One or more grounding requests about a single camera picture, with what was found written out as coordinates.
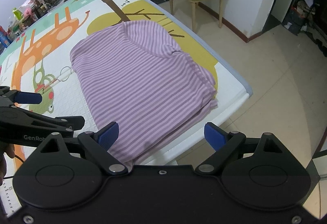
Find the person's left hand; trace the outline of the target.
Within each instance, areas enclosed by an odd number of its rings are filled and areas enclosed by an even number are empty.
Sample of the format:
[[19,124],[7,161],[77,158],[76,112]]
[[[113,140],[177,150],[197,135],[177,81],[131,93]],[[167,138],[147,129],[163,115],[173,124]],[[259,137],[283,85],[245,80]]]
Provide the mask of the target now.
[[[13,144],[9,144],[6,150],[4,151],[10,158],[15,157],[15,146]],[[0,182],[1,185],[3,183],[3,179],[7,173],[7,163],[4,157],[1,158],[1,163],[0,163]]]

